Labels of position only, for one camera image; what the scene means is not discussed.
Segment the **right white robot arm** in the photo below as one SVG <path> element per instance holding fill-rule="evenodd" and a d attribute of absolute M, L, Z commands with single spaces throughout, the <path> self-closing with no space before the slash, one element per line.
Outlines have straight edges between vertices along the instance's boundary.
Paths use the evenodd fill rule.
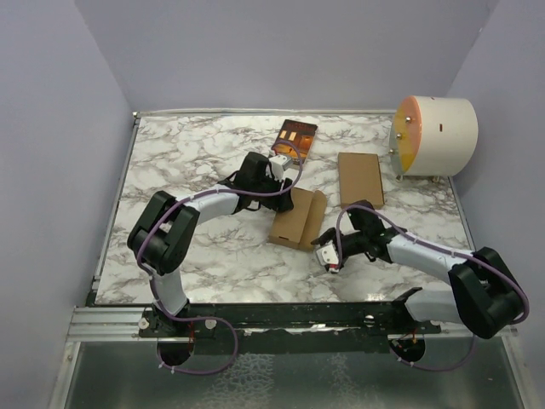
<path fill-rule="evenodd" d="M 446 283 L 446 291 L 416 289 L 399 298 L 404 305 L 391 313 L 393 327 L 410 333 L 422 321 L 466 326 L 482 339 L 494 337 L 508 325 L 525 321 L 529 298 L 497 251 L 483 247 L 462 251 L 421 239 L 399 227 L 366 200 L 345 208 L 353 232 L 339 225 L 329 228 L 312 244 L 319 263 L 337 274 L 351 256 L 364 255 L 414 268 Z"/>

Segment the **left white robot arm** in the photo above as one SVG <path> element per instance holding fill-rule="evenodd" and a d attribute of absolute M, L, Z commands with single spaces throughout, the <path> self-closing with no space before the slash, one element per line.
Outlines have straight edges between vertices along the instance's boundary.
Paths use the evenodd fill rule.
<path fill-rule="evenodd" d="M 127 238 L 137 265 L 150 281 L 153 304 L 161 311 L 158 325 L 166 334 L 182 334 L 188 324 L 183 311 L 189 299 L 183 290 L 180 266 L 197 226 L 220 216 L 249 210 L 254 202 L 277 213 L 294 209 L 290 190 L 295 182 L 284 176 L 293 158 L 266 157 L 250 152 L 240 168 L 213 187 L 184 199 L 158 191 L 152 195 Z"/>

